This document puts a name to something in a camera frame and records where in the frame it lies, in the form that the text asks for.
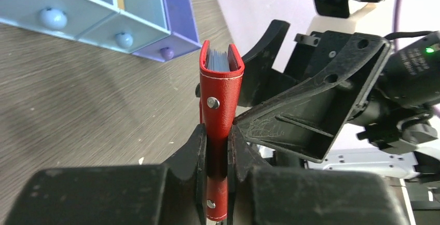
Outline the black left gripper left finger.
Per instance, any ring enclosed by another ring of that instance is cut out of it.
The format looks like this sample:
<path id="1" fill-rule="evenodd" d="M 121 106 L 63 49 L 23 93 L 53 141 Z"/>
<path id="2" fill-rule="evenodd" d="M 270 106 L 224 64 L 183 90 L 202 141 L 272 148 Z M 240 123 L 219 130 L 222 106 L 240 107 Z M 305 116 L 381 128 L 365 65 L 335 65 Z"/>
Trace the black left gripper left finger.
<path id="1" fill-rule="evenodd" d="M 6 224 L 205 224 L 205 127 L 161 164 L 35 173 Z"/>

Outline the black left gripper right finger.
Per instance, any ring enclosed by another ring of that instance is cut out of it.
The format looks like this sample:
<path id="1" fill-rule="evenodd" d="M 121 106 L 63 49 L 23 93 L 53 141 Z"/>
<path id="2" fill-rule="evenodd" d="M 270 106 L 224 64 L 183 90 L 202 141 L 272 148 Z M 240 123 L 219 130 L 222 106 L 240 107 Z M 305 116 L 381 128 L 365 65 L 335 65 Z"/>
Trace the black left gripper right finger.
<path id="1" fill-rule="evenodd" d="M 228 138 L 228 224 L 408 224 L 377 174 L 269 165 L 233 126 Z"/>

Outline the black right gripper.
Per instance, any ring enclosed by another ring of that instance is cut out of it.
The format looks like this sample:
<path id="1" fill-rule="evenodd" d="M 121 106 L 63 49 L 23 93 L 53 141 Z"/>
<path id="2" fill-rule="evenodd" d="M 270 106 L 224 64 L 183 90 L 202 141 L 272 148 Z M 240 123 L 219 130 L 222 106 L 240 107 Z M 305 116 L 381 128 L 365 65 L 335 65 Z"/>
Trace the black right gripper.
<path id="1" fill-rule="evenodd" d="M 383 37 L 298 34 L 295 51 L 313 50 L 287 75 L 270 77 L 263 97 L 234 124 L 247 142 L 320 163 L 341 128 L 362 126 L 359 140 L 401 154 L 437 138 L 428 120 L 439 102 L 439 33 L 393 53 Z"/>

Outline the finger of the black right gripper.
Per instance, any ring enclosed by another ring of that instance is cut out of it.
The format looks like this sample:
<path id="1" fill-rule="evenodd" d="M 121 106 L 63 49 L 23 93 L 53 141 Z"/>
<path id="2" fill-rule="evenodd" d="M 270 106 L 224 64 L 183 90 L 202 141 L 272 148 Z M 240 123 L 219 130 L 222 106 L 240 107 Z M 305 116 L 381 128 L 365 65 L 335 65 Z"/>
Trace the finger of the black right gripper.
<path id="1" fill-rule="evenodd" d="M 272 68 L 290 24 L 272 20 L 261 39 L 242 59 L 245 70 L 238 105 L 253 107 L 293 87 L 297 81 Z"/>

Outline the red leather card holder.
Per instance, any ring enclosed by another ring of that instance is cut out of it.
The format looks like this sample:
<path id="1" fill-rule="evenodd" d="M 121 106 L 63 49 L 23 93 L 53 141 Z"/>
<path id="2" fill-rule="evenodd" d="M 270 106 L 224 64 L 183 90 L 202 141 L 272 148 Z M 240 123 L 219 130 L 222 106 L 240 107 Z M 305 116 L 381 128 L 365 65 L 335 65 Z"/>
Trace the red leather card holder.
<path id="1" fill-rule="evenodd" d="M 245 65 L 234 44 L 221 52 L 204 41 L 199 55 L 200 122 L 207 134 L 207 218 L 227 218 L 227 141 L 241 90 Z"/>

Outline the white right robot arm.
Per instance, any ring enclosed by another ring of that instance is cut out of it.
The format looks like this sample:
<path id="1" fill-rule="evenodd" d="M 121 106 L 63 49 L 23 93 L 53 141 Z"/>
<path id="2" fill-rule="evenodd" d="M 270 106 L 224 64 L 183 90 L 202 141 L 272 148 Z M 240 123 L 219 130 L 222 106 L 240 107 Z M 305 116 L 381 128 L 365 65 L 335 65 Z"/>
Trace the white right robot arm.
<path id="1" fill-rule="evenodd" d="M 244 55 L 228 150 L 228 224 L 411 224 L 403 181 L 439 185 L 439 32 L 385 37 L 298 34 L 286 73 L 272 69 L 289 24 L 273 20 Z"/>

